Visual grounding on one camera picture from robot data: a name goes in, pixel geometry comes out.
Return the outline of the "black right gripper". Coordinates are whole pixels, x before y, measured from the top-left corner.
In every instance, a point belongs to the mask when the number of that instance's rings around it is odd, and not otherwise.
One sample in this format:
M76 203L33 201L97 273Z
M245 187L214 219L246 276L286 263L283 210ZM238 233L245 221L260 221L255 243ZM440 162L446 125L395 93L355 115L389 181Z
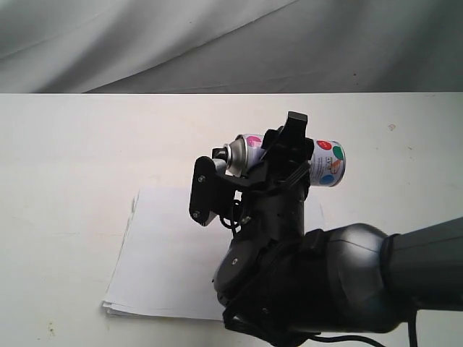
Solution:
M289 111L286 122L277 129L263 134L263 157L244 176L236 177L227 170L224 180L236 192L257 192L276 195L298 183L308 190L309 160L313 154L313 140L306 137L308 117L306 114Z

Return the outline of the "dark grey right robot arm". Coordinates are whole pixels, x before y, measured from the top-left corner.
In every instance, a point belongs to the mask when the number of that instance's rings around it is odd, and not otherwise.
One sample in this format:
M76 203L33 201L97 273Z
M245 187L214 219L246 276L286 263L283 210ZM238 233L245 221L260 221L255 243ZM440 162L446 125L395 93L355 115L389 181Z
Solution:
M340 145L305 135L307 116L289 112L278 129L240 135L197 159L190 215L232 234L213 286L226 329L273 346L368 342L408 326L417 345L420 310L462 310L462 219L388 235L364 223L304 230L304 204L318 185L317 157Z

